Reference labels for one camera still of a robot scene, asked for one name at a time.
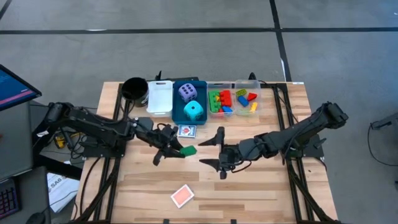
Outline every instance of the green lego brick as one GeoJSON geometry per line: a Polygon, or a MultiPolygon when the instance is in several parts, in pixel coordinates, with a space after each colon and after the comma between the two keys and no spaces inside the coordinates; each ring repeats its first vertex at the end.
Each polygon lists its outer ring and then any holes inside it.
{"type": "Polygon", "coordinates": [[[187,157],[187,156],[195,155],[197,153],[197,149],[195,149],[195,147],[193,147],[193,146],[188,146],[188,147],[184,147],[184,148],[180,149],[180,152],[185,157],[187,157]]]}
{"type": "Polygon", "coordinates": [[[216,96],[220,96],[217,90],[209,91],[209,109],[212,113],[217,113],[221,108],[221,102],[216,101],[216,96]]]}
{"type": "Polygon", "coordinates": [[[247,93],[245,89],[241,89],[235,93],[236,96],[244,96],[247,93]]]}

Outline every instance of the red lego brick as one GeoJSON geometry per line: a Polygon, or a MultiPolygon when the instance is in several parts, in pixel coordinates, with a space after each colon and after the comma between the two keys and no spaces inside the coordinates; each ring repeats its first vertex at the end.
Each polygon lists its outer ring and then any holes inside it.
{"type": "Polygon", "coordinates": [[[252,100],[254,100],[254,99],[256,99],[256,98],[257,98],[257,94],[255,94],[255,93],[249,93],[247,100],[248,100],[248,101],[252,101],[252,100]]]}
{"type": "Polygon", "coordinates": [[[232,107],[231,92],[223,90],[220,92],[221,106],[232,107]]]}

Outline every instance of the teal die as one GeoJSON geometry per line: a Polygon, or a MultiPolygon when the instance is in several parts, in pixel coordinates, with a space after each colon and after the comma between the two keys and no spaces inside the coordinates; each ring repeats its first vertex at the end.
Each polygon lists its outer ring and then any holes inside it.
{"type": "Polygon", "coordinates": [[[193,100],[185,105],[184,113],[189,117],[191,121],[196,121],[203,114],[203,108],[198,102],[193,100]]]}

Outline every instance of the blue bin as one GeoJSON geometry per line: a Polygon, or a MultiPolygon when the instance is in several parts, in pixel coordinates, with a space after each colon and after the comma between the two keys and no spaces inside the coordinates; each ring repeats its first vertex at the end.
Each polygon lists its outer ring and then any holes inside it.
{"type": "Polygon", "coordinates": [[[175,124],[203,125],[207,121],[207,83],[205,81],[177,81],[173,84],[173,111],[172,119],[175,124]],[[203,114],[197,121],[191,121],[184,113],[186,102],[181,99],[178,89],[184,84],[191,83],[197,90],[195,99],[203,108],[203,114]]]}

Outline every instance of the purple die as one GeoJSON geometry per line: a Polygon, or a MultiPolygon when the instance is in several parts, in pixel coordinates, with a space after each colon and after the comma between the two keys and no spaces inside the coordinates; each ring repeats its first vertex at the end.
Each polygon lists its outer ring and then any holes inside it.
{"type": "Polygon", "coordinates": [[[186,103],[194,100],[198,96],[197,90],[190,83],[181,86],[178,92],[180,93],[182,100],[186,103]]]}

